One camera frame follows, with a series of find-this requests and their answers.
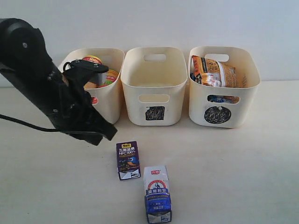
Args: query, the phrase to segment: white wall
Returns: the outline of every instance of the white wall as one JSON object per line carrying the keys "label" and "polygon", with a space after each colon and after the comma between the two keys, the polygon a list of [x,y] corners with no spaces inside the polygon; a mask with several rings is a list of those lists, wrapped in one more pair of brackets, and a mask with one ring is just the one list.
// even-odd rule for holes
{"label": "white wall", "polygon": [[[263,80],[299,79],[297,0],[0,0],[41,29],[57,65],[84,47],[218,45],[250,52]],[[0,85],[7,85],[0,77]]]}

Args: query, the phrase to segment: plastic bin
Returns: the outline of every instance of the plastic bin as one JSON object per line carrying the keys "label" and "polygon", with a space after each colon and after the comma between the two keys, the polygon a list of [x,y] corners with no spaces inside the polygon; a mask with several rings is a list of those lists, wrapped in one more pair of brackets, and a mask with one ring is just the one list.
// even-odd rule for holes
{"label": "plastic bin", "polygon": [[135,48],[124,60],[121,81],[128,117],[140,126],[168,126],[182,114],[187,67],[175,48]]}
{"label": "plastic bin", "polygon": [[[86,48],[71,52],[58,67],[61,71],[63,65],[75,59],[82,59],[87,55],[97,56],[104,65],[120,73],[125,53],[113,48]],[[94,108],[110,123],[114,124],[120,117],[123,102],[120,75],[110,85],[96,89],[87,89],[93,97]]]}
{"label": "plastic bin", "polygon": [[[243,88],[211,87],[198,84],[190,78],[193,72],[192,55],[216,60],[215,57],[226,55],[227,62],[236,68],[235,73]],[[189,116],[193,122],[203,126],[234,128],[242,125],[246,119],[261,78],[250,54],[232,47],[196,47],[190,52],[189,64],[190,100]],[[209,95],[239,97],[236,104],[212,103]]]}

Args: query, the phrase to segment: table surface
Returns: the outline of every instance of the table surface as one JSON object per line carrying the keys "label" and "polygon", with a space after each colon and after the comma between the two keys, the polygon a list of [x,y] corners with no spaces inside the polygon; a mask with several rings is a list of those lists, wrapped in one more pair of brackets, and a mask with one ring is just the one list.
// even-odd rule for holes
{"label": "table surface", "polygon": [[[0,120],[0,223],[147,223],[142,178],[116,172],[116,143],[136,140],[142,173],[167,166],[173,224],[298,224],[298,86],[262,82],[236,129],[194,124],[188,96],[168,127],[136,126],[123,108],[119,132],[97,147]],[[0,89],[0,113],[51,127],[13,88]]]}

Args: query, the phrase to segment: white milk carton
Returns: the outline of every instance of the white milk carton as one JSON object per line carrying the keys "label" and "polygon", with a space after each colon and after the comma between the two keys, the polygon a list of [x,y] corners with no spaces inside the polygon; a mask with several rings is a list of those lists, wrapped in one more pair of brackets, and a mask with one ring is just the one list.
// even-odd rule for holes
{"label": "white milk carton", "polygon": [[148,223],[171,222],[171,199],[166,166],[145,167],[143,180]]}

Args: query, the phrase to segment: robotic arm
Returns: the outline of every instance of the robotic arm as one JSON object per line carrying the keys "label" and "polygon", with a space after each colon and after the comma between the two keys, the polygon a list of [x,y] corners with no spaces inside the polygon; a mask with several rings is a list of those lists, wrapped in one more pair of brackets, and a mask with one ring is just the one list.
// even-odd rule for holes
{"label": "robotic arm", "polygon": [[54,65],[41,31],[20,19],[0,19],[0,73],[40,109],[55,129],[36,127],[4,115],[0,118],[41,131],[62,132],[98,145],[103,137],[111,140],[115,127],[92,106],[83,86],[105,65],[75,60],[63,73]]}

